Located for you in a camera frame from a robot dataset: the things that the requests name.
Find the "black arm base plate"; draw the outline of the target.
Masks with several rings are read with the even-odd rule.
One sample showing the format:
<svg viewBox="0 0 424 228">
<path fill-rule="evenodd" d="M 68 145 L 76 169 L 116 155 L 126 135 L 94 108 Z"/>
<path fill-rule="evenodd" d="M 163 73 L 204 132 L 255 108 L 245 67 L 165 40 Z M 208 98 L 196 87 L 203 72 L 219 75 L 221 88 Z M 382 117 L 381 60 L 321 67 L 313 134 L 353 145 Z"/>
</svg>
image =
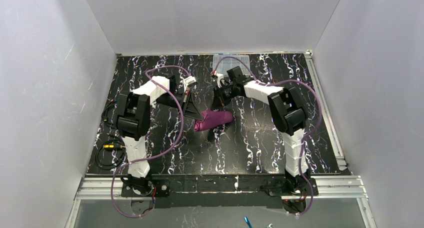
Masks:
<svg viewBox="0 0 424 228">
<path fill-rule="evenodd" d="M 162 175 L 147 177 L 150 191 L 141 193 L 122 182 L 121 196 L 147 199 L 157 209 L 177 207 L 266 207 L 303 210 L 306 199 L 319 194 L 317 182 L 310 178 L 304 190 L 292 192 L 283 174 L 238 175 Z"/>
</svg>

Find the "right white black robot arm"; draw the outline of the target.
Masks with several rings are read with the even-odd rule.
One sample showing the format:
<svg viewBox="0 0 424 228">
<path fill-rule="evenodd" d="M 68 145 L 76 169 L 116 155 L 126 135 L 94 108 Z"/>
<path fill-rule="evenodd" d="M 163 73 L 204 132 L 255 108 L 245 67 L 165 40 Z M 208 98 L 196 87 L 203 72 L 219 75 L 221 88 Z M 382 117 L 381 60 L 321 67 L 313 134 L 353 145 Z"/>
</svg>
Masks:
<svg viewBox="0 0 424 228">
<path fill-rule="evenodd" d="M 272 122 L 281 133 L 285 151 L 286 187 L 292 192 L 302 191 L 310 178 L 305 160 L 303 138 L 308 119 L 304 104 L 294 88 L 267 85 L 243 74 L 236 66 L 224 74 L 213 71 L 211 78 L 216 82 L 214 98 L 226 106 L 233 98 L 245 97 L 269 106 Z"/>
</svg>

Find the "purple cloth napkin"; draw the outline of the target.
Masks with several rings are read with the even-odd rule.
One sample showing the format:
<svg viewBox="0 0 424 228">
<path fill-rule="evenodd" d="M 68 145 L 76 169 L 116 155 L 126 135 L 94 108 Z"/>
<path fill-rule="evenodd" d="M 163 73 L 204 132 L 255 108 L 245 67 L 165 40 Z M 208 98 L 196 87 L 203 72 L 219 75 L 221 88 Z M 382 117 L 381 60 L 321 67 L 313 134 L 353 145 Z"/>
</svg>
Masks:
<svg viewBox="0 0 424 228">
<path fill-rule="evenodd" d="M 209 129 L 213 129 L 217 126 L 228 124 L 233 121 L 233 114 L 229 111 L 212 111 L 204 110 L 200 113 L 203 120 L 196 120 L 194 124 L 194 130 L 196 132 L 202 132 Z"/>
</svg>

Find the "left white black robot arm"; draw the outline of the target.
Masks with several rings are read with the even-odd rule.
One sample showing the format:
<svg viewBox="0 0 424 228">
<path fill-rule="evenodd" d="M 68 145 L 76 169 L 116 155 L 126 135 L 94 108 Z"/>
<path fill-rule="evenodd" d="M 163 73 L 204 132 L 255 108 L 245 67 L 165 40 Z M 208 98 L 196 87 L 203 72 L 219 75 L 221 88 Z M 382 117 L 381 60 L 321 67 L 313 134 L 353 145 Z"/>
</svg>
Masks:
<svg viewBox="0 0 424 228">
<path fill-rule="evenodd" d="M 130 189 L 147 193 L 152 184 L 147 176 L 150 165 L 146 160 L 146 134 L 150 128 L 151 105 L 155 101 L 172 108 L 181 108 L 184 117 L 203 121 L 195 105 L 192 89 L 197 84 L 193 76 L 182 80 L 183 93 L 177 93 L 174 75 L 153 76 L 141 87 L 120 94 L 117 99 L 114 124 L 123 140 L 128 159 L 128 174 L 121 181 Z"/>
</svg>

